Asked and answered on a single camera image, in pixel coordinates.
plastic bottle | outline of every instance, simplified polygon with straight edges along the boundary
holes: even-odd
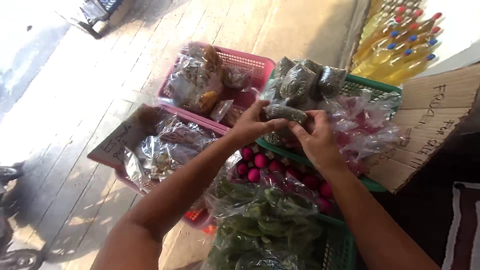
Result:
[[[398,35],[398,31],[392,31],[387,37],[384,37],[377,42],[373,43],[370,46],[370,49],[364,50],[363,53],[358,55],[357,57],[353,57],[353,61],[357,64],[367,60],[375,50],[378,48],[386,48],[390,43],[393,42],[393,39]]]
[[[416,10],[410,17],[407,17],[401,24],[400,24],[400,31],[407,29],[411,24],[417,21],[417,18],[423,14],[423,10]]]
[[[435,21],[438,20],[442,16],[441,12],[435,13],[430,19],[425,20],[419,23],[419,27],[416,30],[417,35],[422,33],[428,33],[432,30],[433,25],[435,25]]]
[[[405,42],[399,44],[394,49],[394,54],[400,54],[401,52],[405,51],[406,49],[411,49],[413,47],[413,42],[417,40],[417,35],[411,35]]]
[[[423,44],[423,43],[427,43],[430,39],[435,38],[435,35],[440,30],[441,30],[440,27],[435,26],[434,28],[432,28],[432,30],[430,32],[422,33],[422,34],[418,35],[417,40],[415,40],[415,42],[413,42],[413,46]]]
[[[427,43],[423,43],[423,44],[412,47],[412,54],[410,54],[408,57],[409,61],[414,59],[417,59],[417,60],[423,59],[427,55],[431,54],[433,52],[433,46],[437,42],[438,41],[435,38],[432,38]]]
[[[412,60],[403,64],[396,72],[387,76],[385,83],[398,86],[402,82],[413,78],[415,75],[425,71],[429,61],[435,58],[434,54],[429,54],[427,57],[419,60]]]
[[[367,77],[392,57],[396,43],[390,43],[386,48],[378,48],[373,55],[358,65],[351,73],[353,75]]]
[[[415,35],[415,31],[418,28],[417,23],[412,23],[407,29],[403,30],[393,39],[393,42],[402,43],[405,42],[411,35]]]
[[[385,77],[397,71],[403,64],[407,62],[407,56],[409,56],[411,53],[411,49],[406,49],[402,54],[394,57],[392,60],[386,61],[385,63],[379,65],[373,73],[367,76],[367,78],[383,82]]]
[[[393,28],[395,28],[396,25],[398,25],[401,21],[402,21],[402,17],[397,16],[394,23],[392,23],[390,25],[387,25],[384,28],[374,32],[367,39],[365,39],[365,41],[359,45],[359,47],[357,49],[357,52],[352,57],[353,63],[355,65],[359,65],[360,64],[360,58],[362,58],[362,56],[364,56],[365,53],[368,53],[368,51],[371,49],[372,45],[376,41],[386,37],[389,33],[391,33]]]

hand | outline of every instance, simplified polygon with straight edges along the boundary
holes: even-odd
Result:
[[[226,136],[230,136],[238,148],[252,143],[265,133],[280,130],[287,125],[287,119],[273,119],[268,122],[260,120],[260,112],[269,103],[268,100],[257,100],[254,102],[242,114],[235,126],[227,132]]]
[[[336,146],[325,111],[310,110],[305,113],[314,120],[311,135],[297,122],[288,122],[288,127],[300,141],[308,159],[322,174],[329,170],[348,170],[345,159]]]

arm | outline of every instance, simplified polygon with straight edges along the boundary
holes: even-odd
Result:
[[[289,122],[288,126],[307,157],[332,186],[335,201],[368,268],[439,270],[350,172],[336,147],[326,113],[317,110],[307,114],[315,120],[311,135],[295,122]]]
[[[285,119],[261,122],[268,101],[255,102],[234,128],[187,165],[155,186],[113,227],[92,269],[158,269],[163,236],[210,185],[227,158],[266,132],[287,124]]]

pink plastic basket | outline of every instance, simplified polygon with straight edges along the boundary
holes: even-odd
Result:
[[[201,48],[207,45],[205,43],[196,41],[190,42],[190,44],[197,45]],[[259,90],[260,92],[263,91],[265,84],[268,81],[268,77],[270,76],[270,73],[275,68],[275,63],[271,59],[218,46],[214,46],[214,48],[220,55],[220,57],[223,59],[224,65],[230,67],[237,67],[240,69],[252,70],[252,87],[257,88],[257,90]],[[167,84],[168,79],[173,72],[173,69],[174,65],[172,65],[172,67],[170,68],[162,86],[158,90],[158,96],[161,98],[170,98],[173,95],[173,89],[171,89]],[[232,90],[222,91],[222,93],[220,94],[220,99],[233,99],[233,104],[248,108],[255,101],[255,96],[249,92]],[[172,112],[175,111],[177,114],[179,114],[179,116],[184,117],[187,120],[209,128],[219,134],[224,135],[225,132],[227,132],[227,130],[229,129],[227,126],[219,124],[204,116],[184,110],[182,108],[177,108],[164,103],[162,103],[162,106],[164,108],[172,110]]]

cardboard box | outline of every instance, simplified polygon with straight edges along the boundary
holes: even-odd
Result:
[[[366,175],[395,193],[421,169],[473,112],[480,65],[404,83],[403,103],[391,123],[404,141],[367,159]]]

